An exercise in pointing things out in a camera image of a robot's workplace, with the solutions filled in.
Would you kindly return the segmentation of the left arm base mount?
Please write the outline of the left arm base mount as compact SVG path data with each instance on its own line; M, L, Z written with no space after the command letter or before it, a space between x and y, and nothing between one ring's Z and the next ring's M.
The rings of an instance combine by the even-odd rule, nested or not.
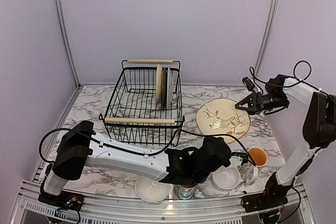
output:
M38 196L38 201L58 208L80 211L83 203L83 195L63 190L58 196L42 192Z

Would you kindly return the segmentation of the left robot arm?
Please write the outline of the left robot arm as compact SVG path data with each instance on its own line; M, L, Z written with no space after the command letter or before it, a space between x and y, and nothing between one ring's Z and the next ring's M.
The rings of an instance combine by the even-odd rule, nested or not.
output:
M178 150L165 147L155 151L94 133L90 121L82 121L63 131L65 134L56 159L52 161L43 184L45 196L56 206L66 202L66 193L62 189L70 180L78 180L84 167L115 169L161 183L189 185L200 184L211 172L231 164L232 151L218 137L205 137L199 148Z

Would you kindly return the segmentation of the black wire dish rack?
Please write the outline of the black wire dish rack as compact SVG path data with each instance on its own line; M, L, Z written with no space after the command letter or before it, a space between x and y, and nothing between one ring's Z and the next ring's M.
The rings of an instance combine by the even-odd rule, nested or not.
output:
M173 100L164 110L156 102L157 64L173 73ZM121 66L106 111L99 115L108 137L128 144L176 147L185 121L180 61L128 59Z

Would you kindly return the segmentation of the grey reindeer plate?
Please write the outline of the grey reindeer plate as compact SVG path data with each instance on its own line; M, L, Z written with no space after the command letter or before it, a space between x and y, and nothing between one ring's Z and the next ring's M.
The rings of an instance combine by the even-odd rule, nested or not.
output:
M161 99L161 109L166 109L167 104L167 91L168 91L168 68L163 68L163 88L162 88L162 99Z

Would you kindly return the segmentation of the red and teal plate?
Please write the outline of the red and teal plate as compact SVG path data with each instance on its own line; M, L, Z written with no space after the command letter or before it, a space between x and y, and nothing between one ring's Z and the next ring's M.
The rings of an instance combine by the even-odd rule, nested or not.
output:
M167 97L166 106L169 108L173 100L173 73L171 68L167 69Z

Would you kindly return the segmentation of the pale yellow round plate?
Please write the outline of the pale yellow round plate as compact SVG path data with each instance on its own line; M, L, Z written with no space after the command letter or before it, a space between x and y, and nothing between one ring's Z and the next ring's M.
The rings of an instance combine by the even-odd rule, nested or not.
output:
M163 89L163 67L161 64L157 64L156 68L156 102L161 102L162 89Z

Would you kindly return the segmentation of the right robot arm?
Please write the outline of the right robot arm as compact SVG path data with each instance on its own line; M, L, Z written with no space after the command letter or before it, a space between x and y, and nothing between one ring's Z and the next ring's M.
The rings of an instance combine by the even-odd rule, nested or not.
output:
M308 169L315 156L335 141L335 96L282 74L266 82L266 94L256 91L256 84L248 77L244 77L242 82L250 95L236 103L235 108L249 115L275 108L286 109L290 104L289 97L308 109L302 128L304 142L299 144L284 166L271 175L264 192L256 196L263 206L271 207L286 197L295 179Z

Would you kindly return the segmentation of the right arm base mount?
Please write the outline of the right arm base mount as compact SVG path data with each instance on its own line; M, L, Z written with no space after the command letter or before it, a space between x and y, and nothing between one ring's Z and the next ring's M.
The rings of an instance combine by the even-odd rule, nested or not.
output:
M262 211L270 208L279 207L288 203L287 197L270 197L266 198L263 193L245 195L241 199L241 206L246 213Z

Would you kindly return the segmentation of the cream bird pattern plate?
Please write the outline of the cream bird pattern plate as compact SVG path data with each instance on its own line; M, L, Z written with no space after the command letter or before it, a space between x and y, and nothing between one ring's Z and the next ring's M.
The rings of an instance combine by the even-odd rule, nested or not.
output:
M250 128L249 114L235 108L236 101L214 99L205 103L196 114L196 125L203 135L217 135L227 144L243 137Z

